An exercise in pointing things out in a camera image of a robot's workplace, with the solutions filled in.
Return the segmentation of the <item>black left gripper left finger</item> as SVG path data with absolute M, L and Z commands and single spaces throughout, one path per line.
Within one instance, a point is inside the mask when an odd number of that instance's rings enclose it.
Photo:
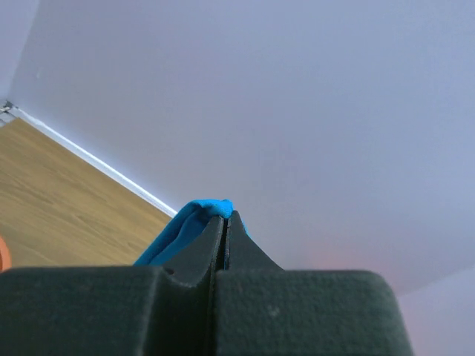
M 161 266 L 1 274 L 3 355 L 210 355 L 223 219 Z

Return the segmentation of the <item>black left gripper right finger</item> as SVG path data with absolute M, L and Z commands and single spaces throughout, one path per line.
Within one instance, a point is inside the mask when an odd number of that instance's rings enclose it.
M 393 290 L 362 270 L 285 270 L 246 233 L 226 226 L 215 280 L 216 355 L 411 355 Z

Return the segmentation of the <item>blue t shirt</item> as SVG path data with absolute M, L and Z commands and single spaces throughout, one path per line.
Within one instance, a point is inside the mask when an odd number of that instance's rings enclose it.
M 161 266 L 192 243 L 212 217 L 228 219 L 233 211 L 231 200 L 192 200 L 177 212 L 134 265 Z

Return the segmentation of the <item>orange plastic laundry basket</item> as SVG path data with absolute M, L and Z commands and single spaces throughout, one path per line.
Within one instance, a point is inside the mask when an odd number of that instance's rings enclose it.
M 2 237 L 0 237 L 0 272 L 8 270 L 12 266 L 10 250 Z

